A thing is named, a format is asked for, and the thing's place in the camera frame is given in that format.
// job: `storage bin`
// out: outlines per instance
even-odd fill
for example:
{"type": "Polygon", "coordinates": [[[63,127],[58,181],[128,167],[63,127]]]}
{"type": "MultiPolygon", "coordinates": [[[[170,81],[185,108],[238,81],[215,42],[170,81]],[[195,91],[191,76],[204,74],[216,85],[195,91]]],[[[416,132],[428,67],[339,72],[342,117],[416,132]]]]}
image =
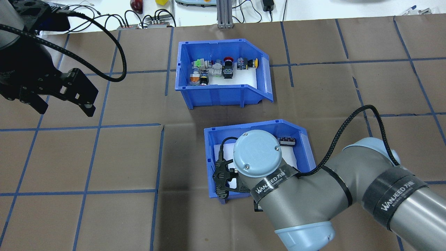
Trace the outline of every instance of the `storage bin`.
{"type": "Polygon", "coordinates": [[[266,53],[255,47],[246,39],[212,40],[179,42],[177,76],[175,90],[180,91],[189,109],[194,106],[209,105],[245,105],[258,104],[260,100],[267,99],[273,102],[273,88],[269,71],[269,57],[266,53]],[[223,60],[225,57],[234,59],[234,76],[241,71],[237,70],[237,58],[259,60],[255,69],[257,88],[250,86],[244,80],[231,85],[190,86],[189,78],[192,73],[191,62],[197,59],[223,60]]]}
{"type": "MultiPolygon", "coordinates": [[[[207,181],[210,198],[218,198],[215,194],[215,183],[212,175],[215,171],[216,152],[214,145],[219,145],[227,137],[239,137],[250,130],[264,130],[277,138],[293,137],[296,139],[296,145],[293,147],[293,153],[296,157],[295,167],[302,172],[309,172],[316,167],[313,152],[305,128],[294,125],[282,119],[256,122],[241,125],[228,125],[221,127],[211,127],[204,129],[204,142],[206,149],[206,167],[207,181]]],[[[229,192],[228,199],[247,197],[249,193],[229,192]]]]}

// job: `yellow block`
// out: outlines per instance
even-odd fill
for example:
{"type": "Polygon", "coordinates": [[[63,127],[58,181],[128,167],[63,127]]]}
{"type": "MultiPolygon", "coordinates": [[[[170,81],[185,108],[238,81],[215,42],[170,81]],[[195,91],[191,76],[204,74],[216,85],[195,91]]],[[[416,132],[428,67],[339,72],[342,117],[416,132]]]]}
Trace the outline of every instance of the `yellow block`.
{"type": "Polygon", "coordinates": [[[159,5],[165,5],[169,0],[155,0],[155,2],[159,5]]]}

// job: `black cable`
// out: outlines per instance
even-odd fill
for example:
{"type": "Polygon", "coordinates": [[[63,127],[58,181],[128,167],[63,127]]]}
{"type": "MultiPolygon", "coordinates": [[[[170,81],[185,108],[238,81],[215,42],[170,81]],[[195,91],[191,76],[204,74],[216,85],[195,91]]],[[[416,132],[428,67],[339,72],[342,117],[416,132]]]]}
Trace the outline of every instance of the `black cable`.
{"type": "Polygon", "coordinates": [[[254,8],[254,4],[252,3],[252,1],[251,1],[251,0],[245,0],[245,1],[250,1],[250,2],[251,2],[251,5],[252,5],[252,9],[253,9],[255,12],[257,12],[257,14],[259,14],[259,16],[260,16],[260,20],[257,21],[256,23],[260,23],[260,22],[262,22],[262,14],[260,14],[260,13],[256,10],[256,8],[254,8]]]}
{"type": "Polygon", "coordinates": [[[74,9],[72,9],[72,10],[78,9],[78,8],[80,8],[80,7],[88,8],[88,9],[90,9],[90,10],[94,10],[94,11],[96,11],[98,15],[101,15],[101,13],[100,13],[97,9],[95,9],[95,8],[89,6],[89,5],[69,4],[69,5],[67,5],[67,6],[69,6],[69,7],[77,6],[76,8],[74,8],[74,9]]]}
{"type": "Polygon", "coordinates": [[[286,4],[288,3],[288,0],[285,0],[285,7],[283,8],[283,17],[282,22],[285,20],[285,12],[286,12],[286,4]]]}
{"type": "Polygon", "coordinates": [[[141,23],[141,27],[142,27],[143,29],[144,29],[144,20],[145,20],[146,17],[150,17],[150,20],[153,21],[153,17],[152,17],[151,15],[145,15],[145,16],[142,18],[142,23],[141,23]]]}
{"type": "Polygon", "coordinates": [[[236,16],[232,16],[232,18],[235,18],[239,23],[242,23],[236,16]]]}
{"type": "Polygon", "coordinates": [[[242,4],[244,4],[245,2],[248,2],[248,1],[251,1],[251,0],[245,0],[245,1],[243,1],[241,4],[239,4],[239,5],[237,5],[237,6],[234,6],[234,7],[232,7],[232,8],[235,9],[235,8],[237,8],[237,7],[240,7],[240,6],[242,6],[242,4]]]}
{"type": "Polygon", "coordinates": [[[240,6],[240,12],[242,13],[242,17],[243,17],[243,22],[242,23],[244,23],[245,22],[245,15],[243,14],[242,6],[240,6]]]}
{"type": "Polygon", "coordinates": [[[327,163],[328,159],[330,158],[331,154],[333,153],[333,151],[335,150],[336,144],[338,143],[339,138],[341,137],[341,134],[344,132],[345,128],[347,127],[347,125],[360,113],[363,112],[367,109],[370,109],[373,111],[373,114],[376,117],[376,120],[378,121],[378,125],[380,126],[380,132],[381,132],[381,137],[383,139],[383,143],[384,143],[384,147],[386,148],[386,152],[389,155],[390,160],[393,162],[394,165],[398,166],[400,165],[398,163],[398,161],[395,159],[395,157],[392,154],[392,150],[389,147],[388,141],[387,141],[387,136],[386,136],[386,131],[384,129],[384,124],[383,121],[381,120],[381,116],[378,113],[378,110],[375,108],[375,106],[373,105],[365,105],[362,107],[359,107],[358,109],[356,109],[350,116],[348,116],[348,118],[344,121],[344,123],[341,125],[341,127],[339,128],[338,132],[336,133],[336,135],[333,138],[333,141],[331,142],[330,147],[328,148],[327,154],[325,154],[324,158],[322,159],[322,161],[319,163],[319,165],[311,170],[310,172],[304,172],[304,173],[298,173],[297,176],[298,177],[302,177],[302,176],[310,176],[315,174],[316,172],[318,172],[324,165],[325,163],[327,163]]]}
{"type": "Polygon", "coordinates": [[[227,137],[226,139],[224,139],[224,140],[222,141],[222,143],[221,143],[221,145],[220,145],[220,151],[219,151],[219,161],[222,161],[222,160],[223,160],[223,148],[224,148],[224,144],[225,144],[226,141],[228,141],[228,140],[230,140],[230,139],[237,140],[237,139],[239,139],[239,138],[237,138],[237,137],[227,137]]]}
{"type": "Polygon", "coordinates": [[[140,24],[142,23],[142,20],[141,20],[141,18],[138,16],[138,13],[136,13],[136,12],[134,12],[134,11],[132,11],[132,10],[126,10],[125,12],[124,12],[124,19],[125,19],[125,24],[127,24],[127,27],[128,27],[128,21],[127,21],[127,13],[128,12],[132,12],[132,13],[134,13],[137,17],[138,17],[138,19],[140,20],[140,24]]]}
{"type": "Polygon", "coordinates": [[[157,16],[158,20],[160,20],[160,14],[163,13],[163,12],[168,13],[168,14],[172,17],[173,25],[175,25],[175,27],[176,27],[176,26],[177,26],[177,22],[175,21],[174,16],[172,15],[172,13],[170,13],[170,12],[169,12],[168,10],[166,10],[166,9],[162,9],[160,12],[158,12],[158,16],[157,16]]]}
{"type": "MultiPolygon", "coordinates": [[[[68,6],[69,6],[69,7],[77,6],[77,7],[75,7],[74,9],[72,9],[71,11],[74,11],[74,10],[76,10],[76,9],[78,9],[78,8],[86,8],[86,9],[90,10],[91,13],[93,14],[93,17],[92,17],[92,18],[96,18],[95,11],[97,12],[97,14],[98,14],[99,16],[101,16],[101,13],[100,13],[97,9],[95,9],[95,8],[93,8],[93,7],[91,7],[91,6],[88,6],[88,5],[71,4],[71,5],[68,5],[68,6]]],[[[71,29],[71,30],[68,30],[67,33],[69,33],[69,32],[80,32],[80,31],[83,31],[83,30],[88,29],[88,27],[90,27],[90,26],[91,26],[91,23],[90,23],[90,22],[84,22],[83,24],[79,25],[78,27],[76,27],[76,28],[74,28],[74,29],[71,29]],[[86,23],[89,23],[86,27],[84,27],[84,28],[81,29],[81,30],[76,30],[77,28],[81,27],[82,25],[84,25],[84,24],[86,24],[86,23]]]]}
{"type": "Polygon", "coordinates": [[[114,17],[114,18],[116,18],[116,19],[118,20],[119,25],[121,26],[121,28],[123,28],[122,23],[121,23],[121,20],[119,20],[119,18],[116,17],[116,16],[114,16],[114,15],[108,15],[108,17],[107,17],[107,19],[105,20],[105,23],[104,23],[104,27],[105,27],[105,28],[107,28],[107,21],[108,21],[108,19],[109,19],[110,17],[114,17]]]}
{"type": "MultiPolygon", "coordinates": [[[[98,17],[94,17],[93,19],[95,20],[95,19],[98,19],[98,18],[100,18],[100,17],[107,17],[107,16],[109,16],[109,15],[108,15],[108,14],[105,14],[105,15],[101,15],[101,16],[98,16],[98,17]]],[[[73,32],[73,33],[75,33],[75,32],[81,32],[81,31],[86,30],[88,27],[90,27],[90,25],[87,25],[86,27],[84,27],[84,28],[82,28],[82,29],[80,29],[80,30],[76,30],[77,28],[81,27],[82,25],[84,25],[84,24],[86,24],[86,23],[90,23],[90,25],[91,25],[91,22],[89,22],[89,21],[83,22],[82,24],[79,24],[76,28],[71,29],[71,30],[68,30],[65,34],[70,33],[70,32],[73,32]]]]}
{"type": "Polygon", "coordinates": [[[0,30],[4,30],[4,31],[10,32],[10,33],[22,36],[23,38],[32,39],[32,40],[34,40],[35,42],[37,42],[39,44],[45,45],[46,47],[49,47],[49,48],[54,49],[56,51],[59,51],[59,52],[65,54],[65,55],[69,56],[70,58],[73,58],[73,59],[77,60],[81,64],[85,65],[88,69],[92,70],[94,73],[96,73],[98,76],[100,76],[103,79],[106,79],[106,80],[111,81],[111,82],[122,81],[125,78],[125,76],[127,75],[127,62],[125,60],[124,50],[122,49],[122,46],[119,44],[118,40],[116,40],[116,38],[107,29],[105,29],[100,23],[96,22],[92,18],[87,17],[86,15],[84,15],[82,13],[77,13],[77,12],[67,13],[66,10],[65,11],[59,10],[58,13],[64,13],[64,14],[66,14],[69,17],[80,17],[82,19],[89,20],[94,25],[98,26],[103,32],[105,32],[105,34],[107,34],[107,36],[110,37],[110,39],[113,40],[113,42],[116,44],[116,47],[119,50],[121,58],[122,58],[122,68],[123,68],[123,70],[122,70],[122,74],[121,74],[120,77],[112,78],[112,77],[110,77],[108,75],[105,75],[100,70],[98,70],[94,66],[92,66],[89,62],[85,61],[83,58],[79,57],[78,55],[74,54],[73,52],[71,52],[71,51],[69,51],[67,49],[64,49],[64,48],[62,48],[60,46],[57,46],[57,45],[55,45],[55,44],[53,44],[53,43],[51,43],[49,41],[46,41],[45,39],[36,37],[33,34],[31,34],[31,33],[28,33],[28,32],[25,32],[25,31],[22,31],[20,29],[16,29],[14,27],[11,27],[11,26],[8,26],[8,25],[4,25],[4,24],[0,24],[0,30]]]}

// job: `light blue joint cap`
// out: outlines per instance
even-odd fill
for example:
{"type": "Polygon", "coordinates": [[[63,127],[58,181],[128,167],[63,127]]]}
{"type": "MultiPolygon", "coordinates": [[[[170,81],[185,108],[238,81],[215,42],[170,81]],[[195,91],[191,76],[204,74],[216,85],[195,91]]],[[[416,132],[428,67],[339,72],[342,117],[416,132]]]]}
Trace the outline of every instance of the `light blue joint cap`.
{"type": "Polygon", "coordinates": [[[335,237],[331,222],[317,222],[302,226],[278,229],[280,237],[288,251],[317,251],[335,237]]]}
{"type": "Polygon", "coordinates": [[[263,130],[242,134],[234,145],[234,164],[239,173],[261,178],[273,173],[282,161],[276,137],[263,130]]]}
{"type": "MultiPolygon", "coordinates": [[[[384,146],[384,142],[382,140],[380,140],[379,138],[373,138],[373,137],[363,138],[363,139],[359,140],[358,142],[356,142],[355,144],[351,144],[349,146],[344,147],[344,149],[351,147],[351,146],[363,146],[363,147],[373,149],[373,150],[381,153],[382,155],[384,155],[388,160],[390,160],[390,162],[392,162],[389,155],[387,154],[386,148],[384,146]]],[[[400,157],[398,156],[398,154],[396,153],[395,150],[392,150],[392,154],[395,157],[395,159],[398,161],[398,163],[401,163],[400,157]]]]}

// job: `power adapter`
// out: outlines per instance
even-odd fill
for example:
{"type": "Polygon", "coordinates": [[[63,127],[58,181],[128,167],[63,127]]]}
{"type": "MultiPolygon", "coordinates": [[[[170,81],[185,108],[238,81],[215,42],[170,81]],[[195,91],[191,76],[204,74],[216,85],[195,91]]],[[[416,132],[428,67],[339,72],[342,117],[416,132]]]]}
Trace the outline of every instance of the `power adapter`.
{"type": "Polygon", "coordinates": [[[265,12],[274,10],[274,0],[262,0],[262,8],[265,12]]]}

